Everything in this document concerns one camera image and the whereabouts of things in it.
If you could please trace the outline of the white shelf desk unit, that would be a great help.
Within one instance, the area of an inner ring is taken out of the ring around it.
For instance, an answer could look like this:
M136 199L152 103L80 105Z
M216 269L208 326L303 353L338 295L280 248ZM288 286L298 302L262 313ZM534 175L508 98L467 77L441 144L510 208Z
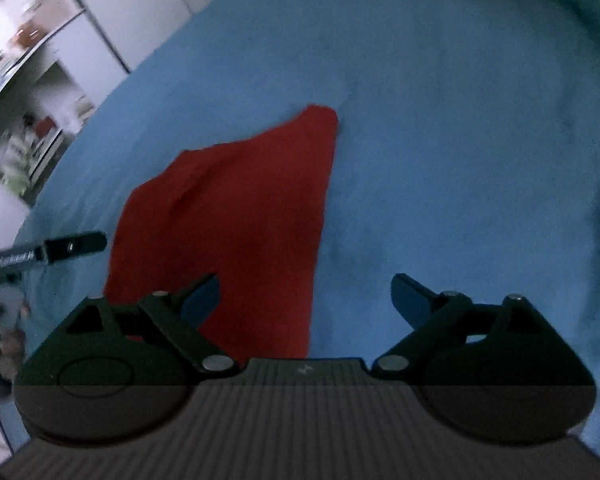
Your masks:
M33 205L129 73L79 0L0 0L0 181Z

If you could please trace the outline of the blue bed sheet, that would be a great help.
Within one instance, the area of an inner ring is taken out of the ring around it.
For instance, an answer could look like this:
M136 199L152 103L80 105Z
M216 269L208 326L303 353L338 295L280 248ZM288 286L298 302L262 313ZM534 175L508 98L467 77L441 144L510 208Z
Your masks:
M600 392L600 44L557 0L214 0L112 92L17 235L114 232L182 151L339 131L310 352L403 338L389 283L526 296ZM600 454L600 400L583 440Z

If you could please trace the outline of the red knit sweater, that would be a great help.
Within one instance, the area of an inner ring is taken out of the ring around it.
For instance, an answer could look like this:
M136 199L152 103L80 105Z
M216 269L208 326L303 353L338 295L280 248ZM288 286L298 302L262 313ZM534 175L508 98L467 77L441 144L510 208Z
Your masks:
M236 361L302 359L338 117L311 105L253 138L185 151L126 201L104 294L114 306L206 275L200 332Z

